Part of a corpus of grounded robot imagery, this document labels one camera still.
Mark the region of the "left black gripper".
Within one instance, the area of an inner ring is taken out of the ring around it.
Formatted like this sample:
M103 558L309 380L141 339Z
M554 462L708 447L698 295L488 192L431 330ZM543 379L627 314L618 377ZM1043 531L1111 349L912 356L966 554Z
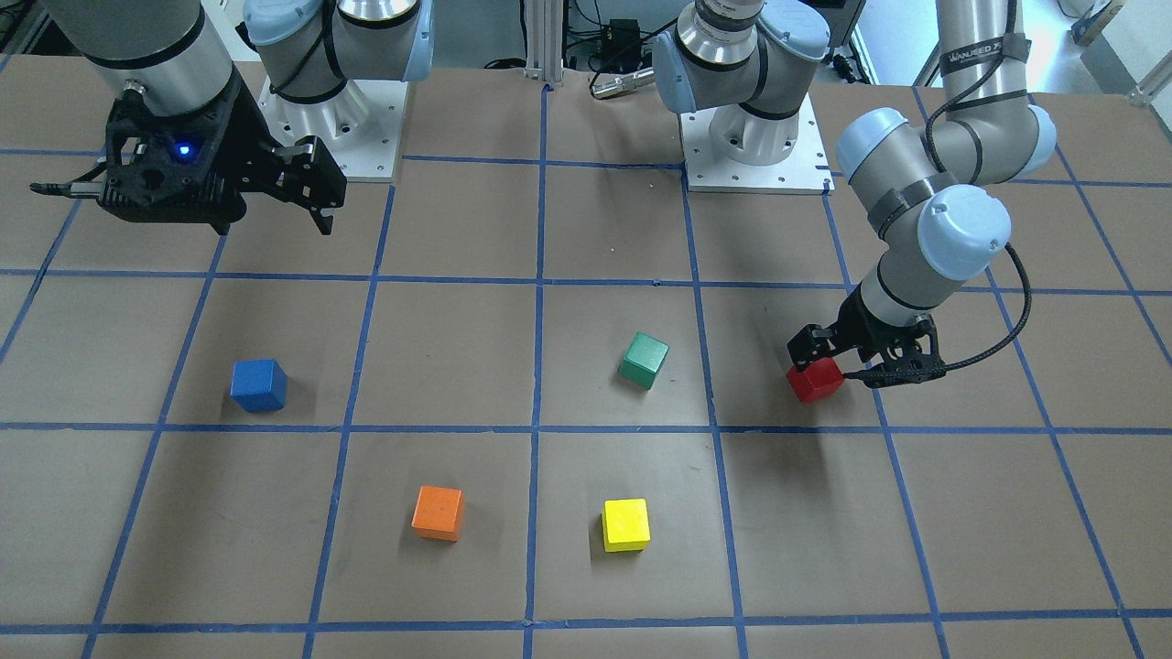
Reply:
M857 349L863 362L883 359L870 371L849 375L873 389L925 383L946 374L932 308L904 303L883 280L863 280L841 304L831 327L808 324L788 341L797 371L832 358L837 349Z

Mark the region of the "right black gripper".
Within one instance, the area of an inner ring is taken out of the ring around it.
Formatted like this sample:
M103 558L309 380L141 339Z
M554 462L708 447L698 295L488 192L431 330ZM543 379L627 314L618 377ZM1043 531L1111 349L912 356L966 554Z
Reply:
M243 192L261 191L333 233L348 186L342 168L318 136L281 147L240 72L192 113L156 115L146 100L146 86L127 81L105 120L102 209L120 220L206 224L225 236L247 212Z

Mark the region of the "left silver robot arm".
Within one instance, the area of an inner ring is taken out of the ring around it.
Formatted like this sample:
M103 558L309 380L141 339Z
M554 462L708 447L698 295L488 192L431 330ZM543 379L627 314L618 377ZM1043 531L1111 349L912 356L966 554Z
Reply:
M888 107L841 133L836 159L866 209L883 258L832 325L811 324L788 342L788 371L803 402L847 380L836 356L858 351L870 388L924 383L954 371L943 362L932 312L1011 252L1008 209L984 186L1037 171L1058 130L1026 98L1031 45L1016 1L935 5L946 102L924 125ZM653 45L657 95L670 113L713 108L711 136L732 159L762 167L784 148L749 149L752 130L792 130L829 26L799 1L691 1Z

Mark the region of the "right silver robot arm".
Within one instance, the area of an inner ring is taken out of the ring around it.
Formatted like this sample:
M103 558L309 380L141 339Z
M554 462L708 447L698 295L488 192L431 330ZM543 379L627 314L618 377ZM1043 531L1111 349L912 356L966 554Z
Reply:
M434 62L430 1L247 1L237 34L267 84L254 97L200 1L48 1L49 16L113 88L103 155L71 182L35 193L96 201L129 222L205 224L229 233L264 193L333 230L370 154L391 176L394 102L364 86L403 88Z

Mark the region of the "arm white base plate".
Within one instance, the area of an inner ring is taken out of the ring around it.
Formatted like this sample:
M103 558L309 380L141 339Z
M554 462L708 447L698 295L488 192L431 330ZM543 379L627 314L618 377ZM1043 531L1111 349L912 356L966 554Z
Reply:
M281 145L316 136L349 182L393 183L411 91L406 81L360 80L315 104L297 104L265 89L258 106Z
M774 121L738 106L683 113L688 188L711 193L819 195L834 189L812 101Z

